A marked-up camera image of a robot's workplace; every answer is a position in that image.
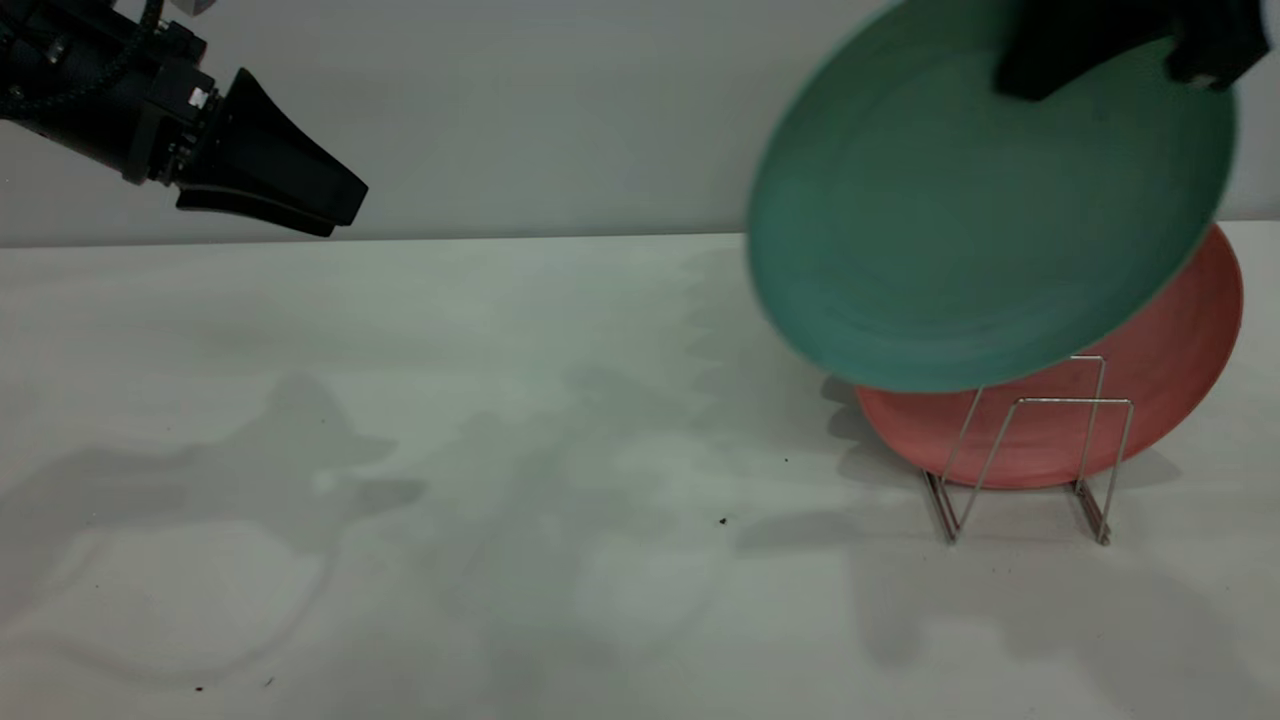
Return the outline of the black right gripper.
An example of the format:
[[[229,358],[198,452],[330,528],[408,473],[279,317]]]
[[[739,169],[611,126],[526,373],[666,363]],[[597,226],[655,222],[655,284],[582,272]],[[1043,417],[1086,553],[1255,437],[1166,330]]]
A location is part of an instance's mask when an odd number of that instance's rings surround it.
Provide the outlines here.
[[[1169,77],[1228,91],[1271,50],[1263,1],[1019,1],[995,91],[1043,101],[1170,32]]]

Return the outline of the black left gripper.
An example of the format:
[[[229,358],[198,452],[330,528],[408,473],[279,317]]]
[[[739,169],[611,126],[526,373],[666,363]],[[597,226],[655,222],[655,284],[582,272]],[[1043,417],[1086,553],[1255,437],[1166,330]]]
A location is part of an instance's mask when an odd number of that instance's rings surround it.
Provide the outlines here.
[[[237,72],[218,104],[216,81],[201,69],[207,47],[184,26],[160,26],[143,45],[134,61],[141,91],[125,181],[172,184],[206,131],[205,190],[182,190],[179,210],[316,237],[352,225],[367,184],[292,122],[250,70]]]

